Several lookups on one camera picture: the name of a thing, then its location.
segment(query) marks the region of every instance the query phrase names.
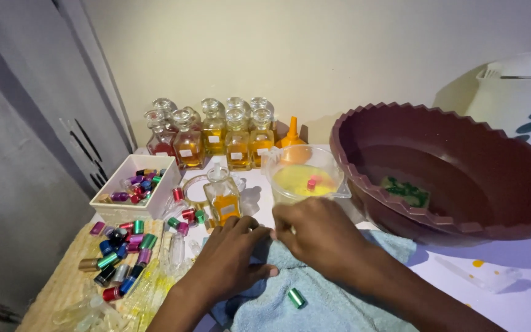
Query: white box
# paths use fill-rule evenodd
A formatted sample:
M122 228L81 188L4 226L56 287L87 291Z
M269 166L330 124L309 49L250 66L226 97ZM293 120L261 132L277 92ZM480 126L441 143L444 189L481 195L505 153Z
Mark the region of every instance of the white box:
M133 177L138 170L144 170L145 168L157 171L166 169L146 205L127 205L121 204L122 202L105 204L99 202L99 197L102 194L111 195L113 192L122 192L120 180ZM182 176L179 173L175 157L132 154L124 160L114 175L93 197L93 200L89 202L89 205L96 209L105 222L110 224L132 222L138 219L145 221L159 219L165 211L167 199L173 195L172 190L179 184L181 179Z

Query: white table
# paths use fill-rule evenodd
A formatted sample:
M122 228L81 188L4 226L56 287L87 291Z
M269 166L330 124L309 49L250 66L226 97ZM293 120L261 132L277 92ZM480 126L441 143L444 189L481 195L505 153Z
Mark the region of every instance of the white table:
M189 179L205 174L211 168L212 162L202 171L187 171L183 178ZM251 194L251 198L259 206L259 211L253 217L261 224L274 228L274 220L271 215L274 202L271 187L266 178L260 174L260 170L238 172L237 174L246 181L247 187L244 193ZM190 197L202 195L201 183L193 185L189 190ZM363 221L363 217L349 204L349 200L340 203L352 220L357 223L359 229L376 229L371 223ZM94 216L94 220L99 220L99 215ZM188 241L194 239L202 244L203 238L206 236L208 234L203 225L189 230L189 234L185 238L186 257L192 257ZM520 268L523 278L502 293L491 294L454 275L437 263L434 258L440 255L454 263L480 259L503 267ZM502 328L510 332L531 331L531 239L509 242L497 241L468 248L419 245L417 252L407 265L433 286L450 294L455 299L469 304L473 309ZM214 321L210 316L206 316L196 331L208 331L213 325Z

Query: straw placemat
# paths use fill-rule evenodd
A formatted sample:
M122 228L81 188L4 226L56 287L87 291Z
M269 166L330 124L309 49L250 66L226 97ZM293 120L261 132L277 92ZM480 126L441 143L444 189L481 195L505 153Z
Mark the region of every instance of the straw placemat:
M101 257L99 243L104 240L103 235L95 238L89 235L92 226L93 223L88 223L79 231L53 275L30 306L16 332L54 331L58 326L53 324L53 313L83 299L85 282L93 280L99 272L81 272L77 269L77 265L84 258ZM144 232L157 236L151 259L157 258L163 236L163 221L145 222ZM132 267L137 257L138 254L130 254L122 263L127 263ZM101 294L103 289L98 287L98 290ZM122 300L113 301L112 305L118 312L123 313L121 311Z

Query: plastic measuring jug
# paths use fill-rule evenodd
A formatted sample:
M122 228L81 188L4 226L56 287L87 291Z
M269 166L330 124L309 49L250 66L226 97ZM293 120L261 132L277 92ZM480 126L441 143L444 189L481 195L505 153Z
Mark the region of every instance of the plastic measuring jug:
M262 175L271 185L274 204L294 204L310 196L352 196L331 152L309 145L272 147L264 152Z

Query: blue towel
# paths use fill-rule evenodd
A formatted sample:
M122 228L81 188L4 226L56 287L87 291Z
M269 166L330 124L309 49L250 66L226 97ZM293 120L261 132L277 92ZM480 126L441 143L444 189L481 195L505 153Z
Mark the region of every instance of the blue towel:
M402 263L415 252L413 241L381 231L362 231L365 238ZM292 256L281 242L259 245L255 261L280 269L239 295L217 303L212 314L235 331L417 331L413 325L382 308L373 298L347 291ZM287 293L296 288L306 300L297 309Z

